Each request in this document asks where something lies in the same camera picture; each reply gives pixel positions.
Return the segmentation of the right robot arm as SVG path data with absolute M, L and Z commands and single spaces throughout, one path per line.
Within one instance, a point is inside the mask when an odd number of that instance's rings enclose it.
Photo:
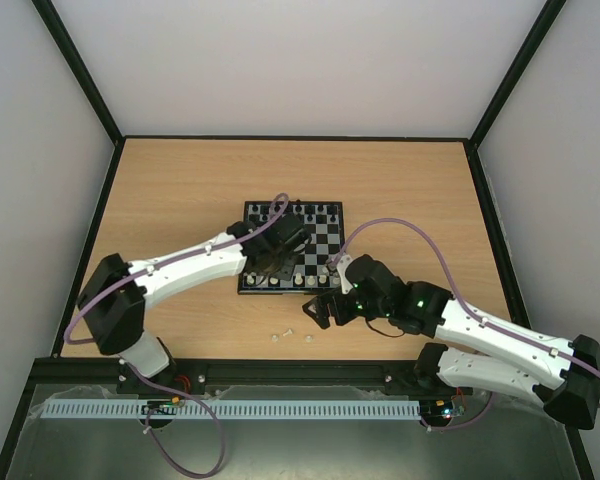
M 600 344 L 579 335 L 551 337 L 493 318 L 428 282 L 370 280 L 336 288 L 302 307 L 327 329 L 356 318 L 385 318 L 405 334 L 424 335 L 414 369 L 418 384 L 489 390 L 540 406 L 554 420 L 590 430 L 600 406 Z

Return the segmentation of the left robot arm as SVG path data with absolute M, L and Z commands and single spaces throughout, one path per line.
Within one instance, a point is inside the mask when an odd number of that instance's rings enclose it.
M 126 262 L 119 254 L 103 258 L 76 300 L 77 320 L 85 321 L 88 341 L 100 354 L 118 357 L 121 384 L 139 390 L 158 386 L 190 390 L 164 343 L 144 325 L 146 313 L 171 296 L 212 280 L 242 273 L 288 279 L 301 248 L 310 240 L 293 215 L 256 227 L 236 222 L 198 245 L 161 257 Z

